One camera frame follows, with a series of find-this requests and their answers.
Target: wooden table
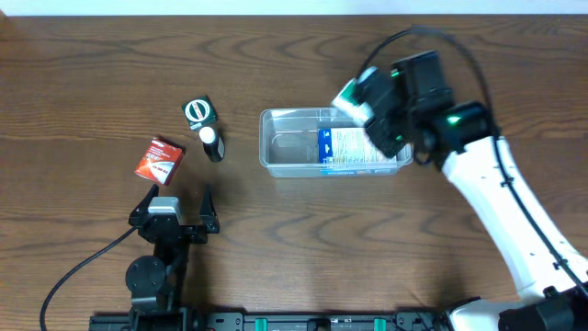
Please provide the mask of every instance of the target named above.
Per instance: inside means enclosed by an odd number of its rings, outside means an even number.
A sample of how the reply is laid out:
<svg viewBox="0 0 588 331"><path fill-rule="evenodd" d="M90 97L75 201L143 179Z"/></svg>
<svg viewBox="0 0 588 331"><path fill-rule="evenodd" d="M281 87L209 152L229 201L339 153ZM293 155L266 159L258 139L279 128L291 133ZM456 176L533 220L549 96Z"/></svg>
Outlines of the wooden table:
<svg viewBox="0 0 588 331"><path fill-rule="evenodd" d="M133 174L150 138L187 148L162 195L194 220L205 183L221 234L194 247L185 299L249 311L383 311L480 295L513 300L509 272L471 207L433 168L394 177L275 179L258 160L266 108L328 105L381 40L447 28L488 75L529 185L588 254L586 17L21 17L0 32L0 329L39 329L48 291L124 233L152 182ZM467 65L435 40L399 41L386 65L438 48L458 100ZM227 154L212 164L180 105L208 94ZM73 276L50 330L125 312L134 234Z"/></svg>

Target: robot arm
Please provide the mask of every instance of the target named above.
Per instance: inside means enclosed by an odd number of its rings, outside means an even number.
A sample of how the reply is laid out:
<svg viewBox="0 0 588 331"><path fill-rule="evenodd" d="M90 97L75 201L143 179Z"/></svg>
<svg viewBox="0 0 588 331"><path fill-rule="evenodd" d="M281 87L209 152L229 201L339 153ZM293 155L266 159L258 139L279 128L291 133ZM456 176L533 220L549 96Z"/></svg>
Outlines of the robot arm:
<svg viewBox="0 0 588 331"><path fill-rule="evenodd" d="M544 299L543 290L549 286L557 291L574 287L576 284L558 265L503 184L492 139L486 137L469 143L462 154L452 152L443 165L443 173L480 217L503 255L524 303ZM519 173L506 140L500 139L498 145L504 166L513 178L514 188L533 219L560 255L568 260L573 273L582 282L588 281L586 259L571 246L546 214Z"/></svg>
<svg viewBox="0 0 588 331"><path fill-rule="evenodd" d="M367 62L404 32L384 41ZM367 69L333 104L362 125L387 157L412 144L415 160L433 163L458 188L503 255L521 302L469 302L447 311L447 321L456 331L587 327L586 259L560 233L519 173L494 123L480 67L456 41L432 33L470 62L488 108L478 102L455 104L434 51L393 63L389 74L364 63ZM419 154L426 154L426 160Z"/></svg>

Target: red and white package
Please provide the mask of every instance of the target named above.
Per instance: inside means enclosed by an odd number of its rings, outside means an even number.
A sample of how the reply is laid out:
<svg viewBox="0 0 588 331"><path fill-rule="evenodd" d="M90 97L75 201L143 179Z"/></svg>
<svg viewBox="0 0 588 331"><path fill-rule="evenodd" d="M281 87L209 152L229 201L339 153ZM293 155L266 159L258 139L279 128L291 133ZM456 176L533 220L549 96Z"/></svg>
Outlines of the red and white package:
<svg viewBox="0 0 588 331"><path fill-rule="evenodd" d="M135 174L156 183L167 185L172 180L175 169L182 161L181 148L160 142L153 138L145 156L139 162Z"/></svg>

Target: small bottle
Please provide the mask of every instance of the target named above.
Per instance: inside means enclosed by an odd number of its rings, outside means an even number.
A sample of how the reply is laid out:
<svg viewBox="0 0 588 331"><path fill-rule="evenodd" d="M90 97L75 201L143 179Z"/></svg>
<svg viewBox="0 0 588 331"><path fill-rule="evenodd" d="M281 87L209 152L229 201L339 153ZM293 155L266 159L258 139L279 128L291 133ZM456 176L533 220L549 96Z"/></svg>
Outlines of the small bottle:
<svg viewBox="0 0 588 331"><path fill-rule="evenodd" d="M204 152L209 156L210 161L220 162L224 157L222 138L211 127L200 129L199 135L204 146Z"/></svg>

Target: black cable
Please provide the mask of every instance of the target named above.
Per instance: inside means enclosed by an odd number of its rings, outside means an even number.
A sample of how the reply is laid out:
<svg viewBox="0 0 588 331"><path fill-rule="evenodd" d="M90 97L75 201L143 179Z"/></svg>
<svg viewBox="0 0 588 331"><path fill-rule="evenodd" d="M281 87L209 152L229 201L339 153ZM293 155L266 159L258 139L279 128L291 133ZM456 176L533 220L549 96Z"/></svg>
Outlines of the black cable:
<svg viewBox="0 0 588 331"><path fill-rule="evenodd" d="M412 27L410 29L406 29L406 30L403 30L403 31L398 32L396 34L393 34L392 36L390 36L386 40L384 40L384 42L382 42L366 58L364 63L361 65L360 71L359 71L359 73L357 73L356 78L359 79L359 76L368 68L369 63L376 57L376 55L378 55L379 51L381 51L384 47L386 47L388 44L392 43L393 41L398 40L399 38L407 36L409 34L420 34L420 35L435 36L435 37L441 38L442 40L444 40L444 41L448 42L449 44L451 44L452 46L454 46L458 50L459 54L464 59L466 59L469 66L471 67L472 72L476 76L478 83L480 84L481 92L484 97L484 103L486 104L486 109L488 109L488 112L489 112L489 122L491 124L491 131L492 131L492 147L494 150L494 155L496 157L496 162L498 163L498 167L500 169L500 172L503 175L503 179L504 179L503 185L508 187L508 190L511 192L511 195L513 196L514 200L516 201L516 204L520 208L521 212L525 215L526 219L531 224L531 227L533 227L533 229L535 230L535 232L537 233L537 235L539 236L539 238L541 239L543 244L548 248L548 251L550 252L550 254L555 258L557 264L565 271L565 273L576 284L576 286L578 286L578 288L580 289L580 291L582 292L584 297L586 297L586 299L588 299L588 290L586 290L582 281L578 278L578 276L576 276L573 273L573 271L570 269L570 266L568 266L568 261L561 257L560 253L553 246L553 244L549 241L547 236L543 233L543 231L541 230L541 228L539 227L537 222L535 222L535 220L533 219L533 216L531 216L531 213L526 208L525 204L523 203L523 201L519 197L518 193L516 193L515 187L513 186L513 179L506 172L506 168L504 166L503 159L500 154L500 149L498 147L498 140L500 139L500 129L498 128L498 126L496 124L496 120L494 118L494 109L492 107L492 98L490 96L490 88L488 87L488 82L486 81L486 78L484 76L483 71L481 70L480 65L476 61L476 58L473 56L473 54L471 54L471 52L469 52L469 50L465 46L463 46L462 44L457 42L453 38L453 36L446 34L445 32L443 32L439 29L430 29L430 28L425 28L425 27Z"/></svg>
<svg viewBox="0 0 588 331"><path fill-rule="evenodd" d="M57 284L55 284L55 286L53 286L53 289L51 289L51 291L47 295L47 298L45 299L45 302L43 303L43 306L40 308L39 323L40 323L40 329L41 329L41 331L47 331L47 326L45 325L45 313L47 313L47 307L49 307L49 302L51 301L51 298L53 297L53 295L55 294L55 292L57 290L59 290L59 288L64 284L64 282L66 280L68 280L77 270L81 269L83 266L85 266L88 263L92 262L97 257L100 257L101 255L103 255L104 253L106 253L107 251L109 251L110 248L112 248L112 247L120 244L120 242L122 242L123 240L125 240L125 238L127 238L130 234L132 234L136 229L137 228L135 228L135 227L131 228L125 234L123 234L119 239L113 241L110 245L102 248L101 250L99 250L98 252L96 252L95 254L93 254L91 257L85 259L80 264L78 264L77 266L73 267L73 269L71 269L70 272L66 273L65 276L63 276L63 278L60 281L58 281Z"/></svg>

